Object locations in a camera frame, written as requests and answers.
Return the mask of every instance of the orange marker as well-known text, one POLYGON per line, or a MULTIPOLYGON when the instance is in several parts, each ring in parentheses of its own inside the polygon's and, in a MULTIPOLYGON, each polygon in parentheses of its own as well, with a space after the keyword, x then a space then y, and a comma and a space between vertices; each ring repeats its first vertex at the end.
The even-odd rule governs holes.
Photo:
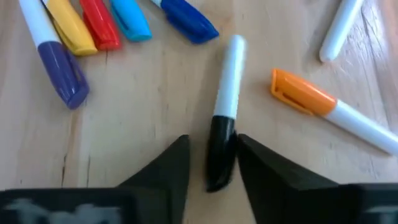
POLYGON ((339 99, 292 73, 274 69, 271 93, 309 115, 320 115, 389 154, 398 156, 398 137, 339 99))

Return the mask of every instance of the black plastic part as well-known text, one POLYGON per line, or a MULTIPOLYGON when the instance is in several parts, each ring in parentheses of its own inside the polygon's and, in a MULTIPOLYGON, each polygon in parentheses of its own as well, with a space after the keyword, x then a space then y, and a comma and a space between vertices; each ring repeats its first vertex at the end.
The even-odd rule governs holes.
POLYGON ((216 192, 231 181, 238 137, 235 120, 214 116, 211 120, 206 161, 206 190, 216 192))
POLYGON ((258 224, 398 223, 398 184, 339 185, 238 137, 238 161, 258 224))
POLYGON ((189 138, 179 137, 166 151, 120 187, 140 186, 167 191, 170 222, 182 223, 190 172, 189 138))
POLYGON ((116 188, 0 192, 0 223, 53 223, 54 217, 65 223, 88 217, 89 223, 182 223, 189 170, 189 138, 184 135, 116 188))

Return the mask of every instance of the light blue marker cap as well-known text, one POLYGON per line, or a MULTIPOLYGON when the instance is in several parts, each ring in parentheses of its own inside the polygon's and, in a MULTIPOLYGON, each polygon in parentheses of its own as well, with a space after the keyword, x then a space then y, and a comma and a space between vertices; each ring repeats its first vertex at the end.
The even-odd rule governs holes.
POLYGON ((112 15, 122 33, 130 41, 152 38, 148 22, 134 0, 110 0, 112 15))

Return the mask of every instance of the red marker cap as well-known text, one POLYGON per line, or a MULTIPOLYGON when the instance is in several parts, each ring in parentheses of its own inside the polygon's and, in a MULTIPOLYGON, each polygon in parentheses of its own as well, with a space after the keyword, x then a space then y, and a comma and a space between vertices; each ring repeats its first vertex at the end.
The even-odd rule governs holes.
POLYGON ((83 21, 93 36, 98 50, 114 50, 121 47, 116 24, 102 0, 80 0, 83 21))

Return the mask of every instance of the orange marker cap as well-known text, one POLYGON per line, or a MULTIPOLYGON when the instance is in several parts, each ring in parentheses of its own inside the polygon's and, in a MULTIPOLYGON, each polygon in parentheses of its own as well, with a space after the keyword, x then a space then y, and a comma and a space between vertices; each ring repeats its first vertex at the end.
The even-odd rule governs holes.
POLYGON ((281 101, 309 115, 324 116, 337 104, 333 96, 319 90, 303 78, 280 69, 272 71, 271 93, 281 101))

